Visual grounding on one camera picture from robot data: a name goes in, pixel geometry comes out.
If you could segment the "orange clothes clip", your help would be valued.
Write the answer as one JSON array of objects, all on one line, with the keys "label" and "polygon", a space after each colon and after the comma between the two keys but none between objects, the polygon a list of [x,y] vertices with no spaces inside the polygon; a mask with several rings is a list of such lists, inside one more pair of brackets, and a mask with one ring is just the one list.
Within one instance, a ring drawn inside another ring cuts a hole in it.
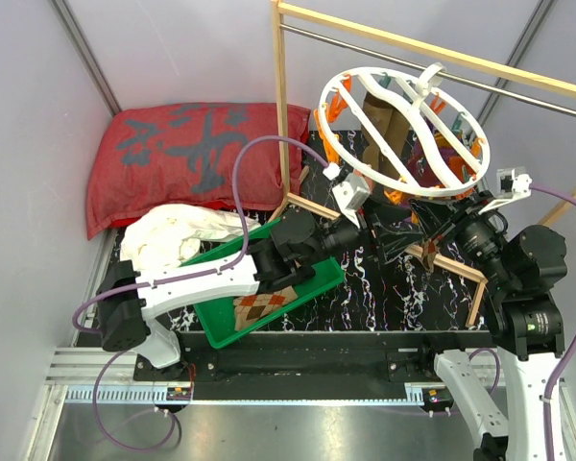
[{"label": "orange clothes clip", "polygon": [[411,197],[410,194],[404,191],[393,189],[388,186],[384,187],[383,193],[384,196],[388,199],[388,201],[395,206],[405,205],[409,200],[409,198]]}]

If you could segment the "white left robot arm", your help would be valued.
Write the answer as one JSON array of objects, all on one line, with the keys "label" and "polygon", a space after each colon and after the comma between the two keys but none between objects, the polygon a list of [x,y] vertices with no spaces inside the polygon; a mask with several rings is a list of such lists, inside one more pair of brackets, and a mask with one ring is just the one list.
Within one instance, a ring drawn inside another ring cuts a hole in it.
[{"label": "white left robot arm", "polygon": [[386,264],[420,242],[402,229],[400,207],[367,200],[356,219],[318,222],[292,208],[280,218],[164,273],[143,273],[129,260],[113,266],[98,291],[98,332],[105,352],[135,351],[163,377],[181,378],[188,357],[161,315],[194,306],[210,345],[221,349],[340,284],[334,256],[353,245]]}]

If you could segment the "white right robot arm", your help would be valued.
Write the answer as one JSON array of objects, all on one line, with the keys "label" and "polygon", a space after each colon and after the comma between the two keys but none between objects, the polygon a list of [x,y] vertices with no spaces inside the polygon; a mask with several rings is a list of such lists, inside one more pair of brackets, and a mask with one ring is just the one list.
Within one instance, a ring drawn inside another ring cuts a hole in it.
[{"label": "white right robot arm", "polygon": [[466,352],[430,348],[417,356],[418,372],[445,384],[468,426],[474,459],[563,460],[556,370],[564,324],[550,290],[567,273],[564,238],[532,225],[507,240],[490,221],[498,209],[488,192],[413,199],[410,206],[428,242],[454,242],[487,280],[491,303],[484,318],[505,379],[507,412],[500,413]]}]

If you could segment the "white round clip hanger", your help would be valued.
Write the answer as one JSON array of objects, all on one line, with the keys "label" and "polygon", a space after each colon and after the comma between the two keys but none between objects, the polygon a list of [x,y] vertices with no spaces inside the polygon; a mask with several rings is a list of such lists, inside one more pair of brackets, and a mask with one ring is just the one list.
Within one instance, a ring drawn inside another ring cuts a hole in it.
[{"label": "white round clip hanger", "polygon": [[[414,76],[381,67],[356,67],[332,77],[326,83],[317,106],[320,117],[320,129],[324,137],[345,163],[374,182],[384,186],[421,197],[451,197],[467,192],[475,187],[487,173],[491,163],[491,148],[487,136],[476,118],[454,97],[440,89],[441,72],[443,70],[444,67],[441,64],[434,63],[426,67],[420,75]],[[351,96],[349,90],[344,86],[344,81],[350,77],[358,80],[370,94],[390,104],[408,120],[417,135],[432,171],[442,182],[441,187],[421,186],[411,175],[407,167],[389,147],[382,134],[374,127],[370,118],[366,116],[365,112]],[[327,99],[331,95],[340,97],[347,104],[349,111],[372,136],[381,154],[396,168],[400,174],[398,180],[389,178],[372,169],[366,163],[354,157],[337,140],[327,120],[327,113],[331,109]],[[469,124],[476,134],[479,155],[475,155],[471,149],[466,147],[463,141],[448,128],[441,117],[426,104],[426,99],[431,95],[439,97],[447,105],[457,110],[463,120]],[[434,135],[428,128],[429,125],[437,129],[471,167],[474,172],[471,180],[462,182],[445,164]]]}]

